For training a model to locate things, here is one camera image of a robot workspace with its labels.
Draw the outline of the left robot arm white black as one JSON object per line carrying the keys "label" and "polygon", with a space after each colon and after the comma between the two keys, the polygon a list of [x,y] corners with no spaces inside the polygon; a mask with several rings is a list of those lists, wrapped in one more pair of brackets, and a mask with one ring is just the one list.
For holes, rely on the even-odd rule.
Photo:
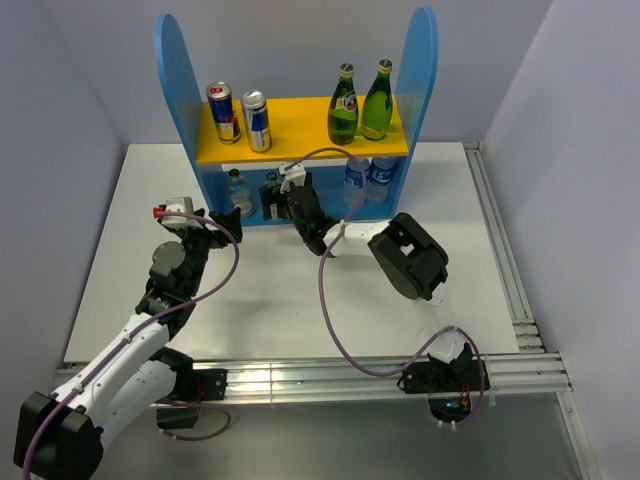
{"label": "left robot arm white black", "polygon": [[210,251],[239,247],[241,213],[166,202],[153,215],[177,238],[153,252],[133,315],[72,379],[49,394],[31,394],[21,406],[14,463],[26,479],[88,479],[105,448],[150,404],[204,405],[192,358],[168,344],[205,297],[199,287]]}

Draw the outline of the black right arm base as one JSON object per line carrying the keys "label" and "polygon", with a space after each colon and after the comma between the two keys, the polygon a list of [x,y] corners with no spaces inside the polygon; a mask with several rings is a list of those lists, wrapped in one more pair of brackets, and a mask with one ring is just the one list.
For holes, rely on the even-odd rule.
{"label": "black right arm base", "polygon": [[472,394],[484,394],[491,386],[483,362],[456,359],[449,363],[430,357],[405,369],[396,386],[405,394],[445,394],[429,400],[429,410],[437,422],[457,425],[473,409]]}

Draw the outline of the clear Pocari Sweat bottle left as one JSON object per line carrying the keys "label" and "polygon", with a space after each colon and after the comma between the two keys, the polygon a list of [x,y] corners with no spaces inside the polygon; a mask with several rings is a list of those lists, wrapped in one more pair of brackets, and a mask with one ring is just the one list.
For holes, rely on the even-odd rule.
{"label": "clear Pocari Sweat bottle left", "polygon": [[349,206],[359,203],[363,180],[368,177],[370,161],[367,157],[349,158],[344,172],[344,200]]}

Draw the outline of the aluminium mounting rail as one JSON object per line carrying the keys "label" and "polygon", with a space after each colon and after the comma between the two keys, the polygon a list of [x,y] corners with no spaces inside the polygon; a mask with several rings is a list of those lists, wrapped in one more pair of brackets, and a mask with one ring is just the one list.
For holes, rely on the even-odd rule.
{"label": "aluminium mounting rail", "polygon": [[[499,395],[567,393],[573,390],[558,353],[486,355],[489,389]],[[227,372],[221,402],[225,405],[318,403],[408,399],[400,376],[374,377],[344,359],[276,361],[196,361],[197,371]]]}

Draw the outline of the silver blue can front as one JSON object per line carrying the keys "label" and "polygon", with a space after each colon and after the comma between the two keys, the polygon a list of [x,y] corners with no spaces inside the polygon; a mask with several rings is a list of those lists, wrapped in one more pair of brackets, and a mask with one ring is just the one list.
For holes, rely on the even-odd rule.
{"label": "silver blue can front", "polygon": [[271,129],[266,96],[258,90],[250,90],[241,98],[244,124],[249,148],[262,153],[271,148]]}

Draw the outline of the clear pocari sweat bottle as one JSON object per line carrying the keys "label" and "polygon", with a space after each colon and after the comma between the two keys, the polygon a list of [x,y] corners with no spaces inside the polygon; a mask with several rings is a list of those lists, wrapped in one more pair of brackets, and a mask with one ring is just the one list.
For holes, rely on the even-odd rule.
{"label": "clear pocari sweat bottle", "polygon": [[381,204],[386,201],[395,171],[395,157],[374,157],[368,174],[367,201]]}
{"label": "clear pocari sweat bottle", "polygon": [[363,180],[368,177],[370,161],[367,157],[349,158],[344,172],[344,200],[349,206],[359,203]]}

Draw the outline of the blue silver Red Bull can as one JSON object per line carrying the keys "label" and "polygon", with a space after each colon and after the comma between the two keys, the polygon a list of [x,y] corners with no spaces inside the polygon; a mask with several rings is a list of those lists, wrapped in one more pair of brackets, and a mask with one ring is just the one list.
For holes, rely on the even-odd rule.
{"label": "blue silver Red Bull can", "polygon": [[240,138],[240,127],[231,87],[222,81],[214,82],[206,87],[206,95],[219,140],[235,143]]}

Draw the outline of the green glass bottle yellow label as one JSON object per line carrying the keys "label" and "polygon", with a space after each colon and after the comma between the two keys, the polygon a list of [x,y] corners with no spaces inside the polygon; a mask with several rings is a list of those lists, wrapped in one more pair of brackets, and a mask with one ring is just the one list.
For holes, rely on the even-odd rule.
{"label": "green glass bottle yellow label", "polygon": [[366,95],[361,118],[361,133],[369,140],[383,139],[391,124],[393,99],[390,74],[392,62],[382,59],[378,64],[377,76]]}

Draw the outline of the green glass Perrier bottle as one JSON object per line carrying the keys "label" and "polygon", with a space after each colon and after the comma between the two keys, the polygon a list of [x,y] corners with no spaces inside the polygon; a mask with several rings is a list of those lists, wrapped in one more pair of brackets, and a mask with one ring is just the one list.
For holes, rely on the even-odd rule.
{"label": "green glass Perrier bottle", "polygon": [[328,136],[338,146],[351,143],[357,131],[359,107],[353,75],[352,64],[344,63],[340,66],[339,81],[329,104]]}

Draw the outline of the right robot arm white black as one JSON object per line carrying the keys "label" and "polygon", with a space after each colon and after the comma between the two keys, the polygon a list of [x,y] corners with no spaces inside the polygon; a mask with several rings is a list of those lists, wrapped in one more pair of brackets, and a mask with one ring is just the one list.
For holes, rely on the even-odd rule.
{"label": "right robot arm white black", "polygon": [[486,368],[470,335],[451,321],[438,325],[434,334],[405,363],[389,370],[374,370],[353,358],[339,340],[329,317],[324,286],[325,265],[336,255],[370,255],[393,289],[435,312],[448,279],[449,257],[444,248],[407,213],[374,223],[352,223],[327,215],[320,206],[306,173],[302,183],[285,180],[285,170],[266,174],[260,188],[263,216],[289,219],[311,253],[320,257],[317,276],[321,313],[334,345],[356,370],[372,377],[398,375],[406,393],[471,391],[483,393],[489,386]]}

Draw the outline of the small clear bottle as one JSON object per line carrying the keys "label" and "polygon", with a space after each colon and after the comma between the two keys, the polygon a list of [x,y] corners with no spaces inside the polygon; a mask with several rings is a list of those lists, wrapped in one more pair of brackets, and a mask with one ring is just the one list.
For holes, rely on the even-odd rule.
{"label": "small clear bottle", "polygon": [[270,171],[266,175],[265,186],[269,188],[275,188],[280,185],[278,174],[274,171]]}
{"label": "small clear bottle", "polygon": [[253,197],[249,181],[236,168],[228,172],[230,177],[229,193],[232,205],[240,210],[242,217],[253,214]]}

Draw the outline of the blue and yellow wooden shelf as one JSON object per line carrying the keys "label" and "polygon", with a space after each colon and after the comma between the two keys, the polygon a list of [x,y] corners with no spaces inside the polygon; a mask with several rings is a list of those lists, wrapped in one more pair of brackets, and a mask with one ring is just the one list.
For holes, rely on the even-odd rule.
{"label": "blue and yellow wooden shelf", "polygon": [[[161,14],[156,19],[155,56],[166,104],[209,209],[227,210],[231,206],[225,166],[245,169],[252,185],[259,187],[268,171],[310,154],[314,164],[308,170],[313,175],[313,186],[321,205],[334,217],[346,215],[345,161],[327,132],[329,98],[268,99],[273,144],[269,150],[256,153],[249,148],[245,137],[232,144],[219,140],[210,107],[202,95],[204,90],[197,84],[182,31],[170,14]],[[409,22],[402,58],[395,69],[394,111],[387,136],[379,141],[356,136],[345,147],[357,157],[397,160],[387,199],[378,205],[361,207],[355,216],[358,220],[392,217],[398,208],[435,86],[438,56],[435,13],[428,6],[419,7]],[[249,169],[249,164],[256,167]]]}

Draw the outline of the clear Pocari Sweat bottle right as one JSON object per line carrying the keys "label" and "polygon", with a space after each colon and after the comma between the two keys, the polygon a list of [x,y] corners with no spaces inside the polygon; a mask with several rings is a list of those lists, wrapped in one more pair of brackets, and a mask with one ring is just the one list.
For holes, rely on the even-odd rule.
{"label": "clear Pocari Sweat bottle right", "polygon": [[386,201],[395,171],[395,157],[374,157],[368,174],[367,201],[381,204]]}

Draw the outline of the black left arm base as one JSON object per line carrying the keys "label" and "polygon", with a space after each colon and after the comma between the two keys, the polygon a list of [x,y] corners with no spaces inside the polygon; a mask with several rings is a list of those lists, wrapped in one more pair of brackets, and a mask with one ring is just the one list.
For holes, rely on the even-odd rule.
{"label": "black left arm base", "polygon": [[[156,405],[156,425],[160,434],[180,441],[204,441],[225,432],[231,425],[231,413],[213,401],[224,399],[227,386],[227,369],[194,369],[192,366],[176,367],[169,365],[169,373],[174,382],[172,390],[162,396],[152,395]],[[223,426],[210,434],[201,436],[185,436],[175,430],[193,428],[205,411],[220,412],[226,418]]]}

